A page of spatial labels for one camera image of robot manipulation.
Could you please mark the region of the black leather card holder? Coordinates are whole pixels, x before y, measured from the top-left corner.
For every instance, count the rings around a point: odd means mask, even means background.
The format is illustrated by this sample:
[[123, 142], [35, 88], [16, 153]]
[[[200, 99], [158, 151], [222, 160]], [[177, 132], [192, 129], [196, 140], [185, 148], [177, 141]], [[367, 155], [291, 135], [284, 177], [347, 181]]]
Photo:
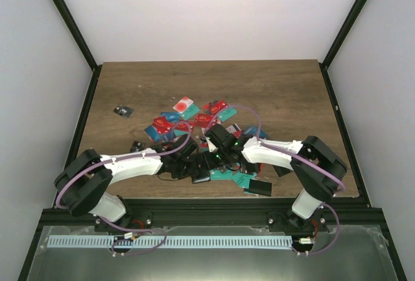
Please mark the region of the black leather card holder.
[[209, 182], [210, 168], [205, 153], [198, 153], [191, 161], [189, 175], [193, 184]]

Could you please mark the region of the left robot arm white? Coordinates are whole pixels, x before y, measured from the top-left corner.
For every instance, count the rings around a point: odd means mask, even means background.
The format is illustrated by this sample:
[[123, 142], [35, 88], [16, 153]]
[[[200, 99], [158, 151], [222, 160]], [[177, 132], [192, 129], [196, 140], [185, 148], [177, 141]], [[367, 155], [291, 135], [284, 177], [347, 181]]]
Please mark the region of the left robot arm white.
[[117, 156], [99, 155], [96, 150], [88, 149], [55, 179], [56, 206], [68, 209], [73, 217], [96, 215], [124, 232], [132, 226], [132, 213], [124, 199], [109, 194], [107, 188], [145, 175], [169, 173], [174, 180], [182, 179], [190, 167], [191, 154], [197, 149], [198, 144], [187, 141], [184, 136], [174, 142]]

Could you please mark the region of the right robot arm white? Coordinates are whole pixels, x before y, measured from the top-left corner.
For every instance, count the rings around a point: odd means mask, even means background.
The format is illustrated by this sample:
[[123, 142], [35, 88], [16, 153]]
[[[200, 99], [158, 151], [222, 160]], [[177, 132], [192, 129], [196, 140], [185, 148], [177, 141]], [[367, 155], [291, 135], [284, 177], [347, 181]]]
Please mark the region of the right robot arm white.
[[348, 167], [322, 140], [308, 136], [303, 141], [263, 140], [251, 134], [228, 132], [216, 124], [204, 134], [209, 154], [219, 166], [239, 164], [257, 171], [261, 164], [276, 168], [278, 176], [295, 173], [303, 189], [288, 214], [292, 229], [302, 231], [314, 212], [345, 190], [342, 182]]

